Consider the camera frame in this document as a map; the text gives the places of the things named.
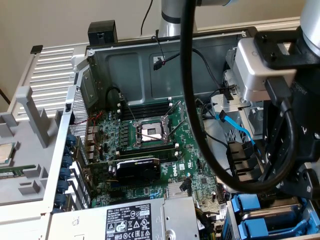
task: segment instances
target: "power supply label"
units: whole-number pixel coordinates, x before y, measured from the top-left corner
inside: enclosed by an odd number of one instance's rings
[[[106,211],[105,240],[152,240],[151,205]]]

